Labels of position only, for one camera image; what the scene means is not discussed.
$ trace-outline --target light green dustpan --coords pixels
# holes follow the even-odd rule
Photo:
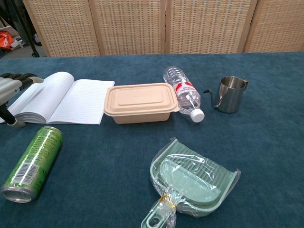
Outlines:
[[[233,187],[238,171],[230,172],[175,139],[155,158],[150,167],[153,185],[159,194],[171,189],[172,202],[181,213],[195,217],[210,214],[220,206]],[[142,221],[142,228],[164,228],[157,203]]]

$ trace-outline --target stainless steel pitcher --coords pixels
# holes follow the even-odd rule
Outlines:
[[[248,85],[247,80],[234,76],[226,76],[220,80],[215,100],[210,89],[204,93],[210,93],[211,105],[224,113],[235,113],[238,111],[244,91]]]

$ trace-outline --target notebook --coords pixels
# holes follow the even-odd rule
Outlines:
[[[112,86],[113,81],[74,81],[71,74],[58,72],[31,85],[8,110],[29,123],[100,124],[106,92]]]

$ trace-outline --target green can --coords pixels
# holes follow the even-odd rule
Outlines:
[[[54,127],[42,127],[36,133],[2,185],[4,198],[18,203],[36,198],[61,147],[62,136],[62,132]]]

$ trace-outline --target woven panel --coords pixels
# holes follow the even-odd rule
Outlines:
[[[251,0],[171,0],[166,53],[236,53]]]
[[[304,0],[261,0],[248,52],[299,51],[304,44]]]
[[[24,0],[51,57],[99,55],[87,0]]]
[[[91,0],[101,52],[164,53],[164,3],[164,0]]]

